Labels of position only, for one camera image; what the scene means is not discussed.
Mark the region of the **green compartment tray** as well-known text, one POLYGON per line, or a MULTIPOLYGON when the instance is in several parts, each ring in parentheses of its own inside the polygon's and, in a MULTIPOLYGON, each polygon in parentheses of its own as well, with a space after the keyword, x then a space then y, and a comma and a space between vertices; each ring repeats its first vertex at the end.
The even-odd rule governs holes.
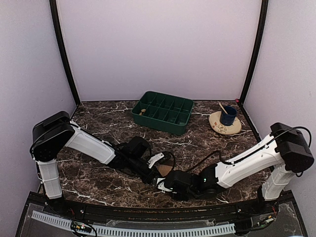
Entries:
POLYGON ((134 122, 138 125, 183 135, 194 107, 191 99, 147 91, 132 109, 134 122), (140 116, 142 109, 146 112, 140 116))

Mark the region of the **tan brown sock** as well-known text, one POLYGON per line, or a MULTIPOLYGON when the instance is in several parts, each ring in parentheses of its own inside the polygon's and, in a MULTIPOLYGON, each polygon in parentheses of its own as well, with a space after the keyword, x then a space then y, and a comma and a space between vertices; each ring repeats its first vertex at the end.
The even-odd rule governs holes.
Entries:
POLYGON ((168 175, 168 173, 173 169, 173 164, 167 163, 167 164, 159 164, 158 165, 158 171, 162 177, 165 177, 168 175))

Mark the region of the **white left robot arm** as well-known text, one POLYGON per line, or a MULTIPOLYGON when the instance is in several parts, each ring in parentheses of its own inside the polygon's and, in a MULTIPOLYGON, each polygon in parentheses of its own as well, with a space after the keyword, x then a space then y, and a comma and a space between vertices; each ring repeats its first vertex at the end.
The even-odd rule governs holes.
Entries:
POLYGON ((51 200, 50 207, 59 215, 66 215, 70 211, 69 203, 62 199, 57 167, 57 155, 64 147, 79 151, 111 168, 128 168, 146 184, 161 176, 156 167, 142 158, 146 151, 151 151, 149 143, 142 137, 136 136, 128 143, 115 145, 87 132, 72 121, 67 112, 60 111, 34 126, 30 147, 46 196, 51 200))

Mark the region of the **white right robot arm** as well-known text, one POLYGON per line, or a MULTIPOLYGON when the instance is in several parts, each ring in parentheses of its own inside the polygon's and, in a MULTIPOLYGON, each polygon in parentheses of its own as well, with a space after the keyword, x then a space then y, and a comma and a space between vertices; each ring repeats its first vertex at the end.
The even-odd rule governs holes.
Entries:
POLYGON ((301 176, 315 161, 310 150, 312 142, 305 139, 303 130, 307 128, 277 122, 271 125, 270 134, 254 147, 229 160, 220 160, 198 175, 171 171, 164 180, 164 187, 185 199, 209 199, 246 177, 273 166, 270 177, 258 190, 259 198, 252 204, 256 214, 263 214, 289 181, 295 175, 301 176))

